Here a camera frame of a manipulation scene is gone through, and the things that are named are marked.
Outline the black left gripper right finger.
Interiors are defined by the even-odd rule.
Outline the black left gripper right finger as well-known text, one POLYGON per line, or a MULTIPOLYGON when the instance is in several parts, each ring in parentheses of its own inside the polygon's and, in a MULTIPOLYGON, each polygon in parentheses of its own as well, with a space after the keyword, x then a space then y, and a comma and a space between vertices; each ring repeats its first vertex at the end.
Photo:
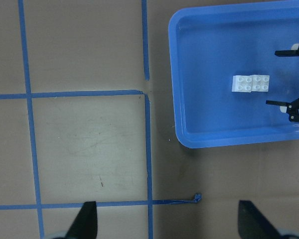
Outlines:
POLYGON ((238 233, 241 239, 280 239, 278 230, 249 200, 238 205, 238 233))

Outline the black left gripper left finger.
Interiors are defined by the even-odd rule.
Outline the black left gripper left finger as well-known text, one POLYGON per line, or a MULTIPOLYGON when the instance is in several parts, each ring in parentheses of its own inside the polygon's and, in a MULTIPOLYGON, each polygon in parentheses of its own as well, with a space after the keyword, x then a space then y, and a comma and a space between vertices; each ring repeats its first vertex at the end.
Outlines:
POLYGON ((98 233, 97 204, 85 202, 67 231, 66 239, 95 239, 98 233))

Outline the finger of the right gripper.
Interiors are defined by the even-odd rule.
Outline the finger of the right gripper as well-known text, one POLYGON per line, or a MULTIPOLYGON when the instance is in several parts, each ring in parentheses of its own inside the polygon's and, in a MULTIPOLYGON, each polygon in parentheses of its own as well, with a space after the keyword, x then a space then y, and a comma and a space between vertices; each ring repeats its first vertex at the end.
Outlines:
POLYGON ((275 55, 278 57, 297 57, 299 53, 297 50, 277 50, 275 55))
POLYGON ((286 102, 280 102, 280 101, 270 101, 266 100, 267 105, 274 105, 274 106, 279 106, 279 107, 288 107, 288 103, 286 102))

